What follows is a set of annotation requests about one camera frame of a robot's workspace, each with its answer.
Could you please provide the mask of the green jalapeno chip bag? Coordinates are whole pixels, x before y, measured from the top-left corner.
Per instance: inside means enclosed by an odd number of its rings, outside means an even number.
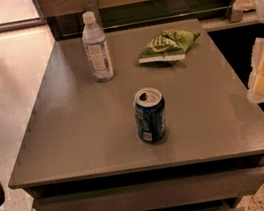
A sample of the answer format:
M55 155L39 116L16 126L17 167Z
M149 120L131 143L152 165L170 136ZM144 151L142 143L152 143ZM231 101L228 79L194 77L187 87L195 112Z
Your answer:
M139 63L167 62L184 60L187 51L200 36L200 32L181 29L160 31L149 40L138 57Z

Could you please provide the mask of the grey drawer cabinet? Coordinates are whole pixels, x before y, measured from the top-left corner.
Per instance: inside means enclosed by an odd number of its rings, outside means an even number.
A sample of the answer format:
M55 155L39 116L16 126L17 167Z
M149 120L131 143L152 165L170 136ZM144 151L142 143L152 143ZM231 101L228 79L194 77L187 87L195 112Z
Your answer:
M141 65L157 33L110 33L115 77L96 82L82 41L52 50L10 187L38 211L241 211L264 182L264 113L206 32L184 60ZM158 142L138 136L133 100L165 100Z

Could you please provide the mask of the wooden wall shelf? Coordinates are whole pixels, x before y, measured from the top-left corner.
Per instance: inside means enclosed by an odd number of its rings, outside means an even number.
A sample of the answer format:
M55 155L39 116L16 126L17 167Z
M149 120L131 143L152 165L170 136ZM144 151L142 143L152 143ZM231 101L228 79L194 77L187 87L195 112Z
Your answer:
M232 22L231 20L226 19L225 17L211 20L205 19L204 21L201 21L202 27L204 27L205 31L207 32L252 25L257 23L259 22L255 12L245 13L240 21Z

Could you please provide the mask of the clear plastic water bottle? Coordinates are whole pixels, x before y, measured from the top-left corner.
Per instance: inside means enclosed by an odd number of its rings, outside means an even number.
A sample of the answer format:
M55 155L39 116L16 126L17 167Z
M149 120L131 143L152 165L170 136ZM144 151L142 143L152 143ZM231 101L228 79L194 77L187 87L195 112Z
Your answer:
M98 82L111 80L114 70L104 30L98 25L92 11L84 12L83 21L83 44L93 76Z

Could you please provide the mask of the blue soda can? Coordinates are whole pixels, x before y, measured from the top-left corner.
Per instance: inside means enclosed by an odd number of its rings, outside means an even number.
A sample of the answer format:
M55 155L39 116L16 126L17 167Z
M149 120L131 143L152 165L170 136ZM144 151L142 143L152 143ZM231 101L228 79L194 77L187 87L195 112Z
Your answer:
M166 131L166 111L163 94L154 87L136 92L133 108L138 136L147 143L158 142Z

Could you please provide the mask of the left metal wall bracket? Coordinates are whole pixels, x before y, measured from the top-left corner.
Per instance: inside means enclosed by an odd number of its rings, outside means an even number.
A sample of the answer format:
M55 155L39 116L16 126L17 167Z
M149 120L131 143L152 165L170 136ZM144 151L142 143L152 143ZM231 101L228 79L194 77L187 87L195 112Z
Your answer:
M98 2L97 0L82 0L83 9L86 12L91 11L95 14L95 20L97 21L98 25L102 26L102 19L100 17Z

